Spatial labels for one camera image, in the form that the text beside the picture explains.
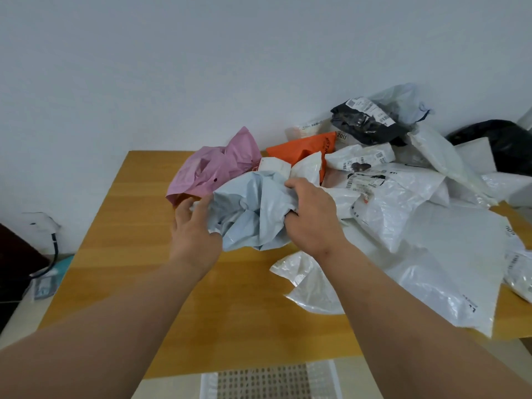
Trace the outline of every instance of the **hand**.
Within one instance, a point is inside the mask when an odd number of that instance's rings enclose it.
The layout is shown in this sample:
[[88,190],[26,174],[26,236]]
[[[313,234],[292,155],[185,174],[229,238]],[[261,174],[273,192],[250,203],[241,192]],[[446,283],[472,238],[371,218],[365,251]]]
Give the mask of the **hand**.
[[304,178],[291,178],[285,186],[294,188],[299,200],[298,213],[285,217],[288,236],[303,252],[318,262],[345,244],[349,244],[336,218],[332,197]]
[[170,262],[188,264],[203,277],[214,266],[222,252],[222,236],[207,230],[207,210],[212,195],[201,199],[194,209],[192,197],[177,206],[172,223]]

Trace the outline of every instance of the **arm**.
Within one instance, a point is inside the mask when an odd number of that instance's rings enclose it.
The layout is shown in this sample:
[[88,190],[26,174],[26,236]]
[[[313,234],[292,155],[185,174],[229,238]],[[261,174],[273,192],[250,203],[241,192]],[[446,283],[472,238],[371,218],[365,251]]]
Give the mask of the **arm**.
[[130,398],[183,302],[214,265],[220,234],[206,228],[209,198],[176,209],[170,260],[124,289],[0,352],[0,397]]
[[530,385],[350,244],[326,192],[304,179],[286,186],[299,197],[288,235],[336,290],[384,398],[532,397]]

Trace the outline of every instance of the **wooden table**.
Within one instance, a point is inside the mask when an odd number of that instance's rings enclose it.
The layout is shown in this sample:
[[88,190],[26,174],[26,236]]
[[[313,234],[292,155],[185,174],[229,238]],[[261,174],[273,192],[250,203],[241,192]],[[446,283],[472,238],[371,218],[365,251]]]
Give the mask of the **wooden table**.
[[[166,261],[173,210],[164,196],[190,154],[127,155],[41,327]],[[494,211],[532,249],[532,227],[506,204]],[[290,244],[223,253],[185,302],[145,378],[361,355],[344,315],[311,314],[283,297],[293,287],[269,268],[296,250]],[[532,305],[502,286],[494,338],[525,336],[532,336]]]

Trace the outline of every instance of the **orange plastic bag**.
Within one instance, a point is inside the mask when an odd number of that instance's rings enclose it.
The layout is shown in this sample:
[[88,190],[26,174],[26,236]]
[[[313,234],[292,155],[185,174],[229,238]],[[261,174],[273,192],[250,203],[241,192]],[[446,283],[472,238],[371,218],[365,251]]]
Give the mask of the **orange plastic bag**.
[[332,153],[334,151],[335,141],[336,132],[332,131],[330,133],[316,134],[311,137],[285,142],[284,144],[279,144],[278,146],[268,147],[266,152],[270,157],[276,157],[294,166],[294,164],[303,158],[308,157],[310,154],[321,151],[321,183],[323,176],[325,175],[325,154]]

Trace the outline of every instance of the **white wall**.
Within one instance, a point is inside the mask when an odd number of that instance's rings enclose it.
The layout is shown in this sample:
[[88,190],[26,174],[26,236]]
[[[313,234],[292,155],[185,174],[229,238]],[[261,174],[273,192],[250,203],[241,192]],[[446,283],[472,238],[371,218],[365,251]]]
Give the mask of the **white wall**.
[[2,0],[0,222],[77,249],[130,149],[260,147],[413,81],[442,132],[532,104],[532,0]]

